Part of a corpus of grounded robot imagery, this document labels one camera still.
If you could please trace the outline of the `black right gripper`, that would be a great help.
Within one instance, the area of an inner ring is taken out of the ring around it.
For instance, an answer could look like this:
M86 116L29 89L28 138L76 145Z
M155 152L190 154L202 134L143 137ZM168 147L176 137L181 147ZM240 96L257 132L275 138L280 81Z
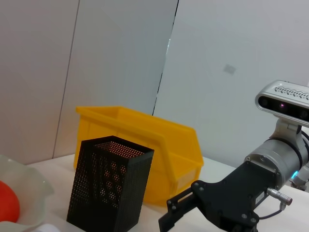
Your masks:
M217 183L198 180L167 200L168 212L159 220L160 231L169 231L186 213L198 207L204 217L222 230L258 232L261 219L254 210L267 197L280 201L280 210L292 198L278 191L276 174L246 161Z

